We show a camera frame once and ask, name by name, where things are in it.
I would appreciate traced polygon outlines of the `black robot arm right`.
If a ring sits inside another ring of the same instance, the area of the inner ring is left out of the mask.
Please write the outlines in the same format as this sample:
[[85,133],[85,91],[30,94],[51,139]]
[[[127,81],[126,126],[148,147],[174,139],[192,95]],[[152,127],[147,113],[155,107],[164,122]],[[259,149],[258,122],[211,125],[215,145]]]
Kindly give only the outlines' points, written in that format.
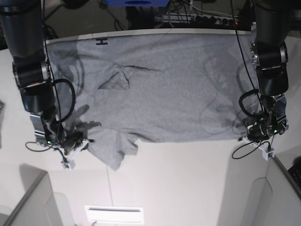
[[[2,0],[0,19],[12,69],[25,111],[30,113],[36,143],[61,152],[81,152],[91,139],[81,131],[68,131],[63,123],[71,117],[76,94],[67,79],[55,79],[48,56],[45,30],[45,3],[40,0]],[[71,91],[71,107],[65,116],[56,85],[65,83]]]

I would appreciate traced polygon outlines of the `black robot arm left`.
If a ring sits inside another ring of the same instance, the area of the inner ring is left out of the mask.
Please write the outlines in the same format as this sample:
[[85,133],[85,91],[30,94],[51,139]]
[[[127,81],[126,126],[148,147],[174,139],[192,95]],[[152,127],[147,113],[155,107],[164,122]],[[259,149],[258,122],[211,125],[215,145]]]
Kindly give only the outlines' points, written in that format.
[[[239,106],[252,118],[246,122],[247,139],[261,143],[288,129],[285,92],[289,88],[285,39],[289,33],[292,7],[283,0],[253,0],[254,22],[250,46],[258,88],[241,95]],[[248,112],[245,98],[257,95],[262,111]]]

